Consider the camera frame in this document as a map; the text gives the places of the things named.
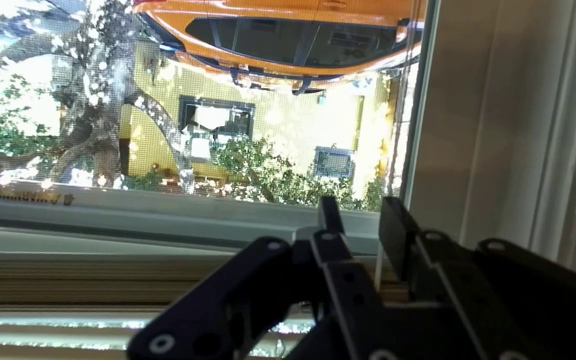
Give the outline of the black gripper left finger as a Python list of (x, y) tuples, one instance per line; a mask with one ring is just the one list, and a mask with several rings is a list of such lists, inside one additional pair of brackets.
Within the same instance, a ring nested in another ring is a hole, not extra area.
[(244, 360), (294, 305), (310, 302), (316, 325), (285, 360), (341, 360), (321, 272), (326, 261), (339, 259), (339, 236), (262, 236), (138, 330), (126, 358)]

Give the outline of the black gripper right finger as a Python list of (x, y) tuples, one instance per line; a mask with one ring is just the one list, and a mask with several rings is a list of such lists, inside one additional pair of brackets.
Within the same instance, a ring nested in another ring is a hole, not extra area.
[(502, 239), (464, 249), (394, 196), (377, 239), (407, 297), (448, 306), (479, 360), (576, 360), (576, 272)]

